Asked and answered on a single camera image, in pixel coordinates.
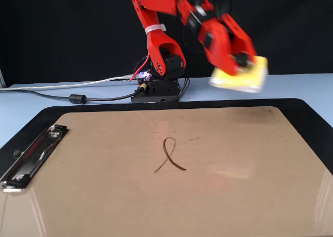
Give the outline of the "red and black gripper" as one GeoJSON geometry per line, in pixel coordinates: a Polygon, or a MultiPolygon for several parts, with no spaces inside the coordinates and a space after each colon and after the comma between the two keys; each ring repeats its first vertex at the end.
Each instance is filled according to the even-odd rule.
{"type": "Polygon", "coordinates": [[[235,76],[237,65],[254,63],[257,53],[250,37],[228,13],[221,15],[221,21],[213,18],[202,22],[197,39],[213,66],[235,76]]]}

